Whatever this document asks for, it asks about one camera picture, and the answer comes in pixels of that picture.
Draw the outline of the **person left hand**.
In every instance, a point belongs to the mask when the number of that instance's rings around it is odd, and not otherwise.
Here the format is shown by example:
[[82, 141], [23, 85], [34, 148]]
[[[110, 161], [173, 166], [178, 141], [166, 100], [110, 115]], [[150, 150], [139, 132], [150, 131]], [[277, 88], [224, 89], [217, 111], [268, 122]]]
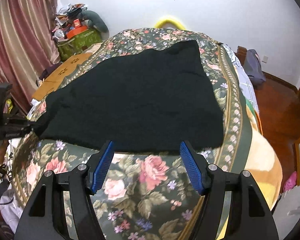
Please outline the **person left hand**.
[[5, 154], [8, 146], [9, 146], [9, 141], [3, 140], [2, 144], [0, 145], [0, 165], [2, 165], [5, 160]]

